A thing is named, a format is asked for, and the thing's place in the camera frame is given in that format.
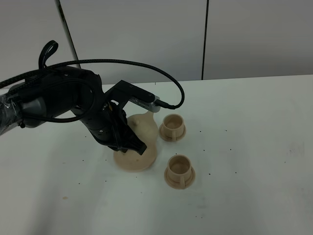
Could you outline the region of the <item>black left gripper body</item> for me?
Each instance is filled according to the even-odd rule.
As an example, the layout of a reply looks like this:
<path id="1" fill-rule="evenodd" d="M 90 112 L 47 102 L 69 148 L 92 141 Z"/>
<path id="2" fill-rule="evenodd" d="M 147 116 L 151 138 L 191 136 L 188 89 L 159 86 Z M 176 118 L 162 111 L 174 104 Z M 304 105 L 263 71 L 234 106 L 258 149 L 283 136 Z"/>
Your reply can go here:
<path id="1" fill-rule="evenodd" d="M 105 93 L 102 89 L 102 82 L 99 75 L 89 70 L 78 69 L 75 71 L 74 78 L 82 79 L 93 85 L 92 92 L 88 86 L 77 85 L 78 98 L 76 105 L 71 109 L 74 115 L 79 116 L 92 104 L 95 98 L 95 105 L 87 116 L 80 121 L 87 127 L 95 140 L 102 145 L 108 146 L 110 149 L 117 151 L 116 139 L 113 134 L 111 117 L 108 115 L 109 102 L 105 100 Z"/>

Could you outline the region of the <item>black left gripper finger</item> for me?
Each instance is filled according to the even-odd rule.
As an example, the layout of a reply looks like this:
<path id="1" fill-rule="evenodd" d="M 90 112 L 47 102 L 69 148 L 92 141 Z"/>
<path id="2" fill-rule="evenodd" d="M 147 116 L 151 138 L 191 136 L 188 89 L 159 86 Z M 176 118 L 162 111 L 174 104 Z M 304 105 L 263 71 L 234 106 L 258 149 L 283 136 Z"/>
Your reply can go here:
<path id="1" fill-rule="evenodd" d="M 120 151 L 122 153 L 126 153 L 127 149 L 123 147 L 123 121 L 119 118 L 118 115 L 114 112 L 112 107 L 108 109 L 108 114 L 112 123 L 112 136 L 114 143 L 109 147 L 114 151 Z"/>
<path id="2" fill-rule="evenodd" d="M 127 125 L 124 133 L 124 148 L 133 150 L 139 155 L 142 155 L 147 149 L 147 145 L 139 139 L 134 131 Z"/>

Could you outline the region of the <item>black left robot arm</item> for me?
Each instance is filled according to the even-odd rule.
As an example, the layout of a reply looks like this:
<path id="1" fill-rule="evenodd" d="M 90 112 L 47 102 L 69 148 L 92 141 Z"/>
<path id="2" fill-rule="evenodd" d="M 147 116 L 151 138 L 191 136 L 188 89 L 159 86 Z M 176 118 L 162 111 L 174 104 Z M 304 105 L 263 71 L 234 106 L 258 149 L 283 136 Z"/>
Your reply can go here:
<path id="1" fill-rule="evenodd" d="M 44 70 L 1 95 L 0 132 L 79 120 L 99 144 L 143 154 L 147 146 L 128 125 L 123 108 L 130 99 L 147 96 L 146 91 L 125 81 L 104 92 L 101 77 L 89 70 Z"/>

